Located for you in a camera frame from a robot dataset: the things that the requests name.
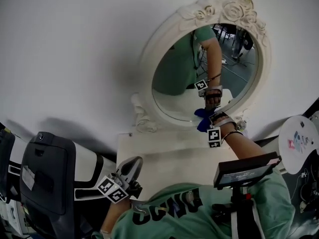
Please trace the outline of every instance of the leg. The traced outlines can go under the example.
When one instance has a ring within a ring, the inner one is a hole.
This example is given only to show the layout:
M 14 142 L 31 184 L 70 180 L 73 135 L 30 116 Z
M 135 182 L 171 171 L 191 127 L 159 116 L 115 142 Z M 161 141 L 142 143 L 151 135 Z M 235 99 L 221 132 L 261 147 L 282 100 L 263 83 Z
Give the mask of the leg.
M 218 41 L 220 40 L 220 37 L 221 37 L 221 34 L 223 33 L 223 30 L 224 30 L 224 26 L 221 27 L 221 31 L 220 31 L 220 35 L 218 37 Z
M 237 30 L 237 32 L 236 32 L 235 47 L 233 48 L 233 54 L 232 54 L 233 58 L 238 58 L 238 56 L 239 56 L 241 48 L 244 45 L 245 33 L 246 33 L 246 30 L 243 30 L 243 29 Z

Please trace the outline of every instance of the wrist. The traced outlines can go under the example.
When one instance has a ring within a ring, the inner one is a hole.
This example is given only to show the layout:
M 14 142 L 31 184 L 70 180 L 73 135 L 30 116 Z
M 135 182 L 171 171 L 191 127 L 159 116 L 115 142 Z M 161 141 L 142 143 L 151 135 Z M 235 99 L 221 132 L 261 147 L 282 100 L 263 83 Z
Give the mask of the wrist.
M 227 134 L 229 134 L 230 132 L 235 132 L 236 129 L 235 128 L 227 128 L 225 130 L 223 130 L 222 128 L 220 129 L 220 136 L 221 138 L 224 138 Z
M 220 85 L 219 84 L 219 77 L 208 82 L 209 87 L 215 87 L 215 86 L 219 86 L 219 85 Z

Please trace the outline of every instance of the wristband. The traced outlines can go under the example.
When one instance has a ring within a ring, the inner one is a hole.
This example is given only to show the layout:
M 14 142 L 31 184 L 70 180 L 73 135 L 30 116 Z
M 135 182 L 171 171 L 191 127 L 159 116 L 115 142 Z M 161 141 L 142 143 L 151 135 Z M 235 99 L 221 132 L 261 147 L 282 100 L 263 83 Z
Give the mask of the wristband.
M 206 82 L 210 82 L 210 81 L 212 81 L 212 80 L 214 80 L 214 79 L 216 79 L 217 77 L 219 77 L 219 76 L 221 76 L 221 73 L 220 74 L 218 74 L 218 75 L 216 75 L 216 76 L 214 76 L 213 78 L 210 78 L 209 80 L 207 80 Z
M 229 132 L 228 134 L 226 134 L 226 135 L 223 137 L 223 141 L 222 141 L 221 143 L 223 143 L 224 140 L 226 139 L 226 137 L 229 136 L 229 135 L 231 135 L 232 133 L 239 133 L 239 134 L 243 135 L 243 134 L 242 134 L 241 132 L 239 132 L 239 131 L 231 131 L 231 132 Z

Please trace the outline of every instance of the white table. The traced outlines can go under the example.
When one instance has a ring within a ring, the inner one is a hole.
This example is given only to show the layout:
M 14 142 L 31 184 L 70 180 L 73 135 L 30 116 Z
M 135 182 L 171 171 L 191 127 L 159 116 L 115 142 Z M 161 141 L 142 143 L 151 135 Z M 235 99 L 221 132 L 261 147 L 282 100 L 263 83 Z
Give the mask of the white table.
M 141 201 L 176 183 L 213 185 L 218 163 L 237 159 L 226 142 L 209 148 L 207 134 L 196 130 L 120 134 L 117 166 L 132 156 L 144 160 L 137 179 L 143 187 Z

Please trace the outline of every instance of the chair backrest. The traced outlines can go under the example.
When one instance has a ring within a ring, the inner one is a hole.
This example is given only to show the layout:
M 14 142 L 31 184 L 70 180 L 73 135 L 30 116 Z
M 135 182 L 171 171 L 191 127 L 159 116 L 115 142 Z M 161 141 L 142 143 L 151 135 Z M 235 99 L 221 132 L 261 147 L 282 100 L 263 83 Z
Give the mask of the chair backrest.
M 223 24 L 224 27 L 226 28 L 226 33 L 227 34 L 236 34 L 236 26 L 232 24 Z
M 27 145 L 20 177 L 27 219 L 45 238 L 79 238 L 74 215 L 76 149 L 71 140 L 39 132 Z

